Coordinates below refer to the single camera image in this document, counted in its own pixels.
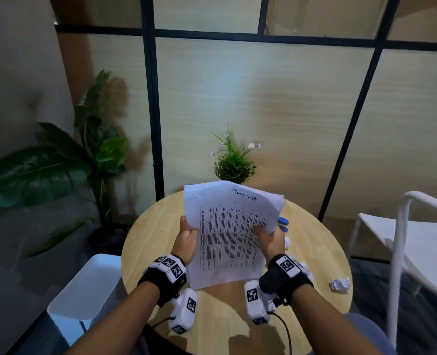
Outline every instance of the cable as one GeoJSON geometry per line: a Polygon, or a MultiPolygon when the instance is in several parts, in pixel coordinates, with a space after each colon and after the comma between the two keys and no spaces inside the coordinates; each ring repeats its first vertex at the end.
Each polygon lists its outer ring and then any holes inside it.
{"type": "Polygon", "coordinates": [[[163,322],[165,322],[166,320],[174,320],[176,317],[175,316],[170,316],[166,319],[163,319],[162,321],[158,322],[157,324],[153,325],[152,328],[154,329],[155,327],[157,327],[158,325],[162,324],[163,322]]]}
{"type": "Polygon", "coordinates": [[[267,311],[266,314],[269,315],[274,315],[275,317],[277,317],[279,320],[282,321],[282,323],[284,324],[284,327],[286,328],[286,332],[287,332],[287,340],[289,340],[289,355],[292,355],[292,345],[291,345],[291,334],[289,333],[289,329],[287,328],[286,323],[284,322],[283,318],[280,317],[278,314],[275,314],[271,311],[267,311]]]}

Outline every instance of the wristband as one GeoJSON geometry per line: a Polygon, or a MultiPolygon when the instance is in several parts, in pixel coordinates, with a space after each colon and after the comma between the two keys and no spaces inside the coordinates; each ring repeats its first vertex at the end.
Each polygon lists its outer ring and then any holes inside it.
{"type": "Polygon", "coordinates": [[[259,285],[266,294],[276,293],[284,305],[291,302],[292,293],[304,284],[314,287],[304,267],[292,257],[278,254],[268,265],[268,271],[260,278],[259,285]]]}
{"type": "Polygon", "coordinates": [[[146,281],[158,287],[157,304],[162,308],[187,282],[184,262],[179,256],[171,254],[160,256],[145,269],[138,285],[146,281]]]}

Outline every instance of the hand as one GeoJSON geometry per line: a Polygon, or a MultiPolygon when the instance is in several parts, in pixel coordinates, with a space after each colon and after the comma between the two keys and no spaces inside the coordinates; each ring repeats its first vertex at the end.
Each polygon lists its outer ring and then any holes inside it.
{"type": "Polygon", "coordinates": [[[266,266],[278,254],[286,254],[284,249],[284,233],[279,227],[276,227],[272,234],[266,233],[260,226],[255,226],[253,232],[260,242],[261,252],[266,259],[266,266]]]}
{"type": "Polygon", "coordinates": [[[184,265],[188,266],[195,253],[199,230],[191,230],[184,215],[181,216],[180,223],[181,227],[179,229],[179,234],[176,237],[171,254],[179,256],[183,260],[184,265]]]}

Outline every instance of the black plant pot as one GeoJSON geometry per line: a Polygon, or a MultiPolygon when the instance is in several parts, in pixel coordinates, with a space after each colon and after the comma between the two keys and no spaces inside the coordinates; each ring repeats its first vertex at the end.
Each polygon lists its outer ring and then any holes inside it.
{"type": "Polygon", "coordinates": [[[104,227],[97,228],[89,235],[88,243],[95,254],[111,254],[121,256],[123,244],[127,238],[126,229],[104,227]]]}

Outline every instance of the sheet of paper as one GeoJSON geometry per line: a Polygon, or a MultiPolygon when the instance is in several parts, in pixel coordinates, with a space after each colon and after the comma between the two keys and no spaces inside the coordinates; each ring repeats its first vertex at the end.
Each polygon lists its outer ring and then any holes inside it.
{"type": "Polygon", "coordinates": [[[259,278],[265,260],[253,226],[271,233],[283,204],[282,195],[226,181],[186,185],[187,221],[200,230],[196,253],[187,268],[191,288],[259,278]]]}

